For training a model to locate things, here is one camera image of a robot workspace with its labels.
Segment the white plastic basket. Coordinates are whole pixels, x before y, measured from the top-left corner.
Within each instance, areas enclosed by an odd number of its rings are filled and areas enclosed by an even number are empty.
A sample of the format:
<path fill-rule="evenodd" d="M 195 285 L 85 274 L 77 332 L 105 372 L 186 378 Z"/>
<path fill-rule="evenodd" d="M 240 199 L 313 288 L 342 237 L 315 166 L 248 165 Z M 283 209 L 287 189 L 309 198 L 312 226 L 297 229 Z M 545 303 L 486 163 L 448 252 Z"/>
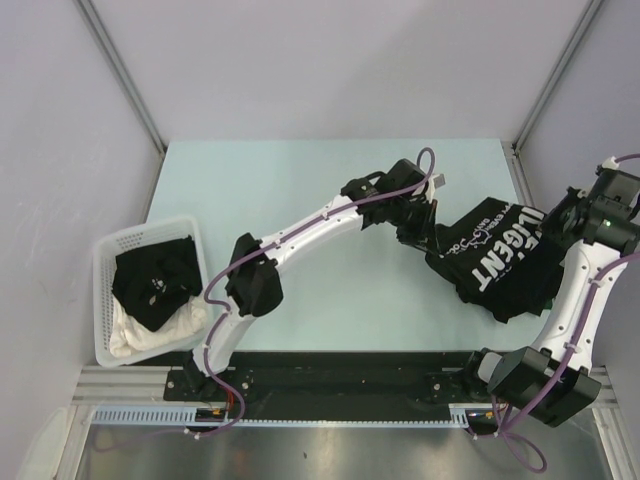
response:
<path fill-rule="evenodd" d="M 95 355 L 99 365 L 105 368 L 132 365 L 171 351 L 190 350 L 202 341 L 206 330 L 213 325 L 213 307 L 208 304 L 206 306 L 208 319 L 205 327 L 191 337 L 125 358 L 116 358 L 109 351 L 109 340 L 113 327 L 113 298 L 115 297 L 112 293 L 112 283 L 116 271 L 116 257 L 139 247 L 188 236 L 192 237 L 195 242 L 201 273 L 202 292 L 197 297 L 203 298 L 208 272 L 203 255 L 200 231 L 194 218 L 178 216 L 138 225 L 111 234 L 96 244 L 93 254 L 93 307 Z"/>

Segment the black printed t shirt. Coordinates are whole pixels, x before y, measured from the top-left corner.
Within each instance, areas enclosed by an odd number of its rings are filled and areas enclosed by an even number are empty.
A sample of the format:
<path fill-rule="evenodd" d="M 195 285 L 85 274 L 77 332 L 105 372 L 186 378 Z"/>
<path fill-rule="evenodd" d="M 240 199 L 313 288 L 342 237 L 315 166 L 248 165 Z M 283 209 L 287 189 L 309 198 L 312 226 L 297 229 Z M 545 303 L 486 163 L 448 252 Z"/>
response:
<path fill-rule="evenodd" d="M 563 250 L 543 238 L 546 214 L 492 197 L 450 226 L 438 224 L 427 264 L 461 294 L 479 301 L 512 294 L 546 303 L 559 288 Z"/>

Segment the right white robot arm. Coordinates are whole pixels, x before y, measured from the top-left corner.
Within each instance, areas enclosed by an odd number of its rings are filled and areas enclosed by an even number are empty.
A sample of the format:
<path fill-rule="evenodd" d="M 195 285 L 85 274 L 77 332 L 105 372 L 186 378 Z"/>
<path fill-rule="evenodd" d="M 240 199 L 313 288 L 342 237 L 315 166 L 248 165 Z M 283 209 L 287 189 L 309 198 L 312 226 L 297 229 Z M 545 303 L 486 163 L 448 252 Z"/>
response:
<path fill-rule="evenodd" d="M 494 395 L 518 409 L 509 429 L 530 415 L 557 427 L 596 400 L 591 378 L 595 334 L 607 299 L 628 262 L 636 260 L 638 177 L 601 166 L 589 190 L 568 188 L 544 220 L 542 237 L 561 247 L 564 272 L 546 324 L 534 342 L 507 353 L 484 349 L 461 376 L 473 401 Z"/>

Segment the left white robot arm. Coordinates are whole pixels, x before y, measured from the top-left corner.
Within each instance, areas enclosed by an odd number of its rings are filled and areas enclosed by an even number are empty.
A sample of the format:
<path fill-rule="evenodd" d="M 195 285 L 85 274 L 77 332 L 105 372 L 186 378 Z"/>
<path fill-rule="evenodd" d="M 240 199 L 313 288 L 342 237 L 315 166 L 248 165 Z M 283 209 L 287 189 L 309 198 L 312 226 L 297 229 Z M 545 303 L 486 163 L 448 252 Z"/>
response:
<path fill-rule="evenodd" d="M 249 327 L 284 299 L 286 269 L 324 243 L 350 231 L 388 223 L 404 228 L 433 204 L 435 152 L 423 148 L 414 161 L 350 180 L 318 211 L 278 232 L 236 240 L 229 265 L 203 290 L 207 305 L 222 313 L 184 363 L 186 387 L 197 398 L 214 397 L 221 376 Z"/>

